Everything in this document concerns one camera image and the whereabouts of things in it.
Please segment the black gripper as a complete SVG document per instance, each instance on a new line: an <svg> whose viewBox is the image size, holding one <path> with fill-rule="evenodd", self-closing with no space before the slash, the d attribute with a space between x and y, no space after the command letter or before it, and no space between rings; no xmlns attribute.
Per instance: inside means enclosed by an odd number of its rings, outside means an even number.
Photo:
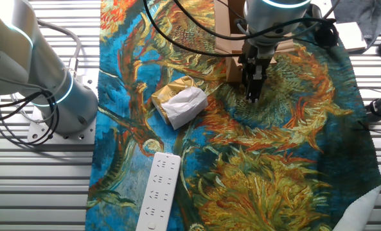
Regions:
<svg viewBox="0 0 381 231"><path fill-rule="evenodd" d="M269 46L244 44L242 46L242 55L238 63L242 68L242 83L245 87L245 98L249 102L259 100L261 90L265 81L265 71L268 68L276 52L276 45ZM252 83L248 71L255 71Z"/></svg>

